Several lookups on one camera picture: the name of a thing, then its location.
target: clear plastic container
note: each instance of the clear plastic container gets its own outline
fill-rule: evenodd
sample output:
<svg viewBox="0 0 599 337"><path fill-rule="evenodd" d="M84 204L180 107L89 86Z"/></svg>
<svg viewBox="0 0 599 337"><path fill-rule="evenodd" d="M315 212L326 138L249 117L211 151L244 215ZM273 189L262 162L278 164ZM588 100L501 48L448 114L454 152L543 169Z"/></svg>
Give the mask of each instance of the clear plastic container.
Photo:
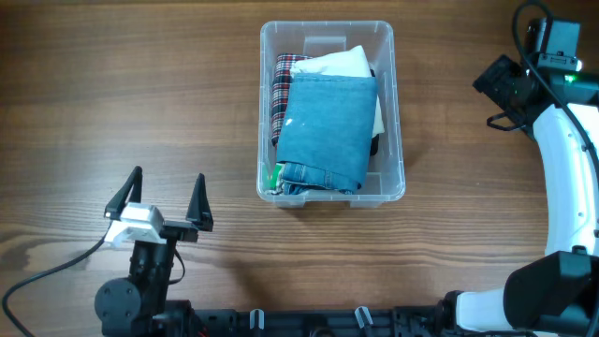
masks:
<svg viewBox="0 0 599 337"><path fill-rule="evenodd" d="M309 191L299 196L268 194L269 176L276 161L270 142L272 77L277 55L292 52L322 56L361 45L378 79L378 96L385 133L378 153L370 158L365 185L355 195L332 191ZM260 124L257 193L278 207L303 207L307 201L348 201L350 207L377 207L405 193L402 134L395 75L393 29L387 22L268 22L260 31Z"/></svg>

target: plaid shirt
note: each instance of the plaid shirt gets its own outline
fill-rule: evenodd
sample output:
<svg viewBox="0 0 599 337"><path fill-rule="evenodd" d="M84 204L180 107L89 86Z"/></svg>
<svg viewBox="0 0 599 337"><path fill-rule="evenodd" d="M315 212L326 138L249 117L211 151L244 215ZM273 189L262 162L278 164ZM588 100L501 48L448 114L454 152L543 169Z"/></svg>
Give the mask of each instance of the plaid shirt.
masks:
<svg viewBox="0 0 599 337"><path fill-rule="evenodd" d="M310 56L282 53L277 56L274 66L274 80L272 81L272 108L270 111L270 123L272 124L272 145L276 146L281 135L285 111L287 110L287 99L291 87L291 73L289 69L297 61L306 60Z"/></svg>

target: white cloth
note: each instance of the white cloth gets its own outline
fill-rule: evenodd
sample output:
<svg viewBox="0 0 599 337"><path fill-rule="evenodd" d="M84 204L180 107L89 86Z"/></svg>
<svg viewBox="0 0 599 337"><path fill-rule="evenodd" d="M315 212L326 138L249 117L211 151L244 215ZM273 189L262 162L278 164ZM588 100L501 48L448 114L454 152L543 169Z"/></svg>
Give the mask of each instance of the white cloth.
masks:
<svg viewBox="0 0 599 337"><path fill-rule="evenodd" d="M299 73L312 73L332 76L370 77L371 68L362 46L356 46L349 51L334 52L325 56L297 61L290 69L291 76ZM385 132L381 103L376 98L374 112L373 138Z"/></svg>

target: wooden table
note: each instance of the wooden table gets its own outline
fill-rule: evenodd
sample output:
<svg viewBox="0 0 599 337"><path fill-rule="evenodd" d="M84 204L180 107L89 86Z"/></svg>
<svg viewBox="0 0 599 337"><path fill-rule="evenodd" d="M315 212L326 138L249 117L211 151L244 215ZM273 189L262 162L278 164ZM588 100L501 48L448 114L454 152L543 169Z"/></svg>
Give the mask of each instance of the wooden table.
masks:
<svg viewBox="0 0 599 337"><path fill-rule="evenodd" d="M434 304L543 255L537 145L486 128L499 110L471 86L500 54L518 59L518 2L101 2L0 7L0 292L92 246L135 165L144 200L172 219L206 174L214 232L181 244L187 275L169 291L198 309ZM583 22L578 56L599 71L599 3L551 6ZM402 199L290 211L257 196L259 30L272 20L393 26ZM10 305L38 335L98 335L95 293L126 276L130 254L105 246ZM15 333L2 315L0 334Z"/></svg>

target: blue denim fabric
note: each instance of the blue denim fabric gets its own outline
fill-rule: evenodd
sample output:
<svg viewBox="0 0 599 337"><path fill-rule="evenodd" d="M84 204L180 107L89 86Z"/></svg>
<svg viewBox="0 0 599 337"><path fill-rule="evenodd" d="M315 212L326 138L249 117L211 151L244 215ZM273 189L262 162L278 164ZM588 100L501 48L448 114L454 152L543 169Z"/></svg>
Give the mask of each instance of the blue denim fabric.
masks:
<svg viewBox="0 0 599 337"><path fill-rule="evenodd" d="M305 167L298 175L291 165L296 173L284 180L351 193L360 188L366 181L376 94L375 78L297 74L277 162Z"/></svg>
<svg viewBox="0 0 599 337"><path fill-rule="evenodd" d="M358 182L341 174L295 163L285 165L282 179L285 182L286 195L298 195L309 189L337 190L344 194L353 194L358 189Z"/></svg>

